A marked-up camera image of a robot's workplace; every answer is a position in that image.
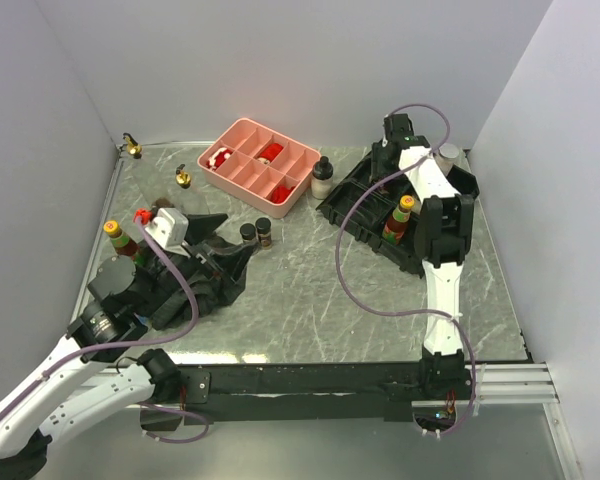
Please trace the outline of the dark spice jar black lid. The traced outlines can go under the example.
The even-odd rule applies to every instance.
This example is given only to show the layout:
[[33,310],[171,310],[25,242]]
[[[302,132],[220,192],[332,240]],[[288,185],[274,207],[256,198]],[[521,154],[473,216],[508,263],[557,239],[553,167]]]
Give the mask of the dark spice jar black lid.
[[242,242],[245,245],[254,245],[258,242],[258,234],[254,224],[244,223],[239,228]]

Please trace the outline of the blue label white granule bottle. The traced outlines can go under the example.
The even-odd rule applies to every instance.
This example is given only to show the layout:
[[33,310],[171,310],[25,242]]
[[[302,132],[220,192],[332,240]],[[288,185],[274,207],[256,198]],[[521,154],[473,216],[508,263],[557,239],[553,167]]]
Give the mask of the blue label white granule bottle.
[[435,155],[436,163],[445,176],[447,176],[458,159],[461,149],[452,143],[444,143]]

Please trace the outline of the glass oil bottle gold spout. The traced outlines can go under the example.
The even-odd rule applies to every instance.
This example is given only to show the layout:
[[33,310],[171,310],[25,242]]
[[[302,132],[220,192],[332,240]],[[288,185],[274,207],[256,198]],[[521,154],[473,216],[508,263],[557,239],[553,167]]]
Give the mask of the glass oil bottle gold spout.
[[192,177],[186,171],[184,164],[180,164],[175,171],[176,184],[183,190],[189,189],[192,184]]

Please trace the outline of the white salt bottle black cap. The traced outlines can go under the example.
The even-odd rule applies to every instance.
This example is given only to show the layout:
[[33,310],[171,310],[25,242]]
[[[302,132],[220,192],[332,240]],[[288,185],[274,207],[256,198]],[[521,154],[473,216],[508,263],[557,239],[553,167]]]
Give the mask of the white salt bottle black cap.
[[312,168],[311,193],[314,198],[327,198],[332,189],[333,175],[333,164],[327,156],[321,156]]

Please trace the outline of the sauce bottle yellow cap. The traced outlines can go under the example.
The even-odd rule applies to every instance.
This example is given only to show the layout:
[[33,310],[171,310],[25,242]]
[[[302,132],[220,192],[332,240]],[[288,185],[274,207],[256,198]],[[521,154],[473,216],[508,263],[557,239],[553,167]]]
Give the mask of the sauce bottle yellow cap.
[[103,231],[119,256],[131,258],[136,265],[145,265],[146,259],[143,249],[120,227],[117,221],[107,220],[103,224]]
[[400,198],[398,205],[385,222],[382,232],[384,240],[392,245],[397,245],[401,241],[406,232],[414,205],[415,199],[412,196],[404,195]]

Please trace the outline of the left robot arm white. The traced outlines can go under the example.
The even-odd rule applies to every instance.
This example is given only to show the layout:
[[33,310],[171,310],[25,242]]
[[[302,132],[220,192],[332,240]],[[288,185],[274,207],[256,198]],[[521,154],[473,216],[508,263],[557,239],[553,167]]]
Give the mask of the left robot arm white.
[[150,340],[179,315],[192,321],[243,291],[254,242],[216,233],[222,214],[141,213],[137,252],[103,261],[91,301],[46,359],[0,402],[0,479],[30,479],[50,447],[131,404],[162,410],[188,393],[187,379]]

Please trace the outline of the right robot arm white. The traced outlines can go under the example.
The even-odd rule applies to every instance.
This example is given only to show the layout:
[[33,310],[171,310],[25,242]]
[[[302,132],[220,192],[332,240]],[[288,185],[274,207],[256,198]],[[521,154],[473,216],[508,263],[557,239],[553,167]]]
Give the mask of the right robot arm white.
[[384,136],[372,145],[370,183],[402,169],[420,202],[413,234],[415,256],[422,261],[427,286],[426,355],[450,357],[462,351],[459,283],[470,250],[474,199],[448,180],[428,143],[417,137],[409,116],[392,113],[383,121]]

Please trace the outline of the black cloth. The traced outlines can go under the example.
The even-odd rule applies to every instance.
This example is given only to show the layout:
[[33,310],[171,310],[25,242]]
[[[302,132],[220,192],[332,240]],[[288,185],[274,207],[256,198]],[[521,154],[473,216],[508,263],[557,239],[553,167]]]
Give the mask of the black cloth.
[[[222,307],[228,307],[241,295],[246,287],[247,268],[237,283],[226,281],[221,277],[214,261],[214,252],[218,249],[238,245],[226,241],[218,234],[198,244],[202,248],[203,260],[188,258],[176,254],[168,254],[174,265],[187,279],[192,289],[199,317],[205,317]],[[150,325],[155,330],[175,328],[191,318],[191,306],[180,284],[156,257],[149,263],[149,270],[157,275],[158,286],[167,291],[165,301],[149,317]]]

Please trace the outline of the black compartment bin rack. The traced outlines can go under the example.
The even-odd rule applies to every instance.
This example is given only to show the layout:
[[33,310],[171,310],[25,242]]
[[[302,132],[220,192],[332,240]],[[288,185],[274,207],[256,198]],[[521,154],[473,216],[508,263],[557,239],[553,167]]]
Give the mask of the black compartment bin rack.
[[[373,184],[370,181],[371,151],[317,207],[331,224],[341,225],[346,214]],[[387,218],[404,195],[415,195],[411,182],[402,175],[374,190],[352,214],[345,230],[355,240],[388,258],[400,270],[422,277],[423,260],[435,265],[461,263],[471,246],[474,201],[479,187],[474,175],[454,166],[447,176],[457,192],[449,199],[428,199],[424,214],[411,214],[401,241],[392,245],[382,237]]]

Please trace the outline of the red santa sock left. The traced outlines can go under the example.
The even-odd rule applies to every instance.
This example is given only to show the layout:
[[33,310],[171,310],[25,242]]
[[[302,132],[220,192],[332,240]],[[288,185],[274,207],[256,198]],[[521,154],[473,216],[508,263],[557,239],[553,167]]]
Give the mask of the red santa sock left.
[[228,147],[218,148],[207,160],[207,168],[210,170],[218,169],[233,154],[233,150]]

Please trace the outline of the red santa sock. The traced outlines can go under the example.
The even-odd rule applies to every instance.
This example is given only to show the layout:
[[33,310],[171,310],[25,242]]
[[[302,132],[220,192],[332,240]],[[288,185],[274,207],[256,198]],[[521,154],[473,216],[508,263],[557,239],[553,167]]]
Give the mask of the red santa sock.
[[233,154],[233,150],[228,147],[218,148],[207,160],[207,168],[210,170],[218,169]]
[[267,145],[258,155],[257,160],[264,165],[268,165],[283,151],[284,146],[273,142]]

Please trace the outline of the pink divided organizer tray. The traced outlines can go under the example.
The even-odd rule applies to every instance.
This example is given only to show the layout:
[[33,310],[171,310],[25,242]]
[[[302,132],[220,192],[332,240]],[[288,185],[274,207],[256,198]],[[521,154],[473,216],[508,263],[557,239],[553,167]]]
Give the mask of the pink divided organizer tray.
[[[276,142],[284,146],[273,162],[264,165],[259,153]],[[233,154],[218,169],[207,168],[208,158],[220,147]],[[310,187],[312,168],[320,152],[248,118],[236,120],[198,157],[197,165],[211,185],[232,195],[264,214],[280,219],[287,215]],[[293,193],[280,205],[269,197],[278,185],[294,186]]]

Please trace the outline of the red santa sock middle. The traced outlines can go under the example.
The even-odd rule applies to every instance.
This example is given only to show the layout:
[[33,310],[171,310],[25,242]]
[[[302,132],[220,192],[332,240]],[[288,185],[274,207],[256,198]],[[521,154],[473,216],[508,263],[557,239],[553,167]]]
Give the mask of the red santa sock middle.
[[264,165],[268,165],[283,151],[284,146],[273,142],[267,145],[258,155],[257,160]]

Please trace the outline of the black base beam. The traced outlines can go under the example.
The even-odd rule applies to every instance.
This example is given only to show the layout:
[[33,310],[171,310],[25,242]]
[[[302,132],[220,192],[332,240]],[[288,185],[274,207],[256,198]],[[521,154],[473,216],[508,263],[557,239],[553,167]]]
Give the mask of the black base beam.
[[417,401],[468,400],[462,353],[418,362],[177,365],[162,349],[138,359],[151,401],[181,404],[212,422],[381,418],[410,422]]

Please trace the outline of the aluminium rail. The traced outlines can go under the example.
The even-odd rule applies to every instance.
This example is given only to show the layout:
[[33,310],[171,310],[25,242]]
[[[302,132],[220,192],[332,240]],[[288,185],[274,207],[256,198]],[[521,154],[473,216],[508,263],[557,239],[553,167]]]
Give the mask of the aluminium rail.
[[476,366],[475,405],[553,404],[557,390],[545,363]]

